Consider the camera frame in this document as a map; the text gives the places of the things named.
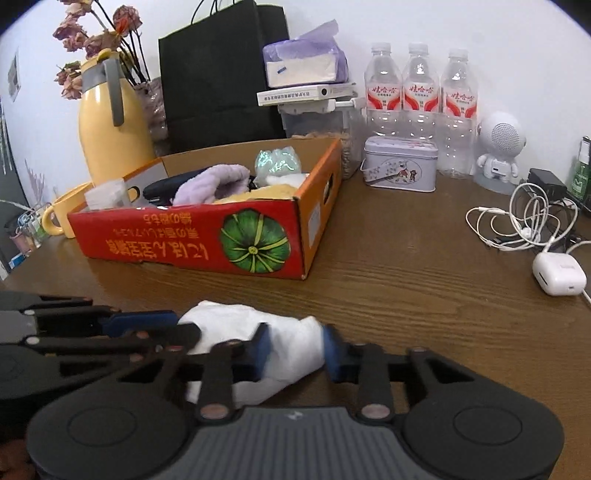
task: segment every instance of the water bottle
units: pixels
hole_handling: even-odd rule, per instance
[[[405,133],[412,139],[435,141],[439,77],[429,63],[426,44],[411,43],[408,52],[410,60],[403,74]]]
[[[478,85],[468,68],[468,52],[453,49],[441,77],[443,116],[440,125],[437,168],[444,174],[464,178],[474,163],[474,129]]]
[[[390,56],[389,43],[374,43],[374,55],[365,71],[367,117],[373,135],[400,135],[402,76]]]

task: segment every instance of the orange cardboard box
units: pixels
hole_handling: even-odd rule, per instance
[[[288,200],[249,200],[222,205],[148,206],[68,215],[87,257],[151,261],[223,273],[305,279],[339,187],[341,144],[332,138],[247,142],[159,158],[125,177],[141,192],[160,178],[211,165],[240,164],[254,174],[261,150],[294,147],[310,173]]]

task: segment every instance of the white robot speaker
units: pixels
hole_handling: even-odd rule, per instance
[[[495,112],[478,125],[478,137],[488,151],[478,158],[477,164],[487,179],[509,182],[517,178],[519,169],[515,157],[527,143],[523,128],[517,119],[505,112]]]

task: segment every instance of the green bottle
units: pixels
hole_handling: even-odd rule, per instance
[[[573,181],[570,184],[570,193],[579,200],[585,199],[587,182],[589,181],[589,155],[591,153],[591,140],[583,137],[579,148],[579,159],[574,169]]]

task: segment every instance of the gray thermos handle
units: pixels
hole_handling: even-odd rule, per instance
[[[110,58],[103,61],[105,76],[107,78],[107,88],[109,89],[109,99],[111,100],[111,114],[113,115],[113,125],[115,127],[120,127],[125,122],[118,63],[119,60],[117,58]]]

